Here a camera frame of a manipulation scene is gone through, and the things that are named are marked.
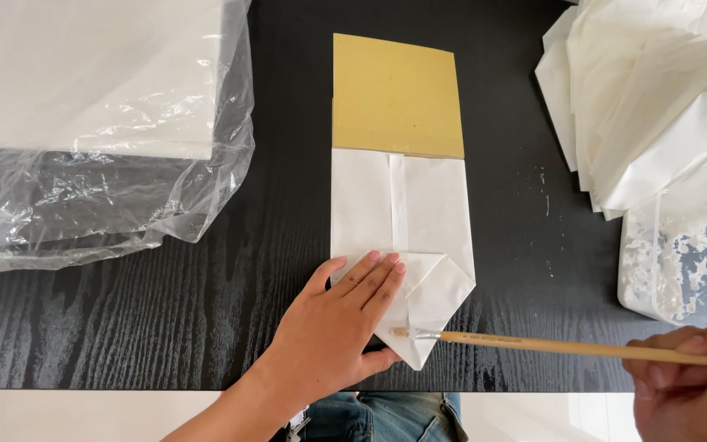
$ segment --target person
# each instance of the person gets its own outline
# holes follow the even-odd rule
[[[281,440],[465,442],[459,397],[442,393],[339,392],[387,370],[391,349],[362,354],[405,276],[397,253],[329,259],[286,311],[272,344],[210,407],[163,442],[263,442],[312,404],[309,421]],[[707,355],[707,329],[683,327],[628,345]],[[635,383],[635,423],[645,442],[707,442],[707,367],[624,360]]]

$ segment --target hand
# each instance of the hand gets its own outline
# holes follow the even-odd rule
[[[300,409],[401,360],[391,348],[362,352],[402,284],[405,264],[397,253],[382,261],[380,252],[370,252],[326,291],[327,279],[345,263],[335,258],[318,267],[250,369]]]
[[[707,355],[707,329],[683,327],[635,347]],[[635,422],[646,442],[707,442],[707,367],[624,360],[635,381]]]

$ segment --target brush bristles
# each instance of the brush bristles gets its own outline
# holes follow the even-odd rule
[[[408,327],[393,327],[392,334],[399,337],[408,337]]]

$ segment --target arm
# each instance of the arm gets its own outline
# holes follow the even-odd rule
[[[683,327],[629,345],[707,355],[707,329]],[[624,360],[635,381],[635,423],[646,442],[707,442],[707,367]]]
[[[220,399],[163,442],[266,441],[318,399],[388,369],[389,348],[362,355],[402,284],[397,253],[371,252],[329,291],[345,258],[323,263],[286,311],[264,354]]]

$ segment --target yellow cardboard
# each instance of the yellow cardboard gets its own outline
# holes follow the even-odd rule
[[[454,54],[334,35],[332,145],[463,158]]]

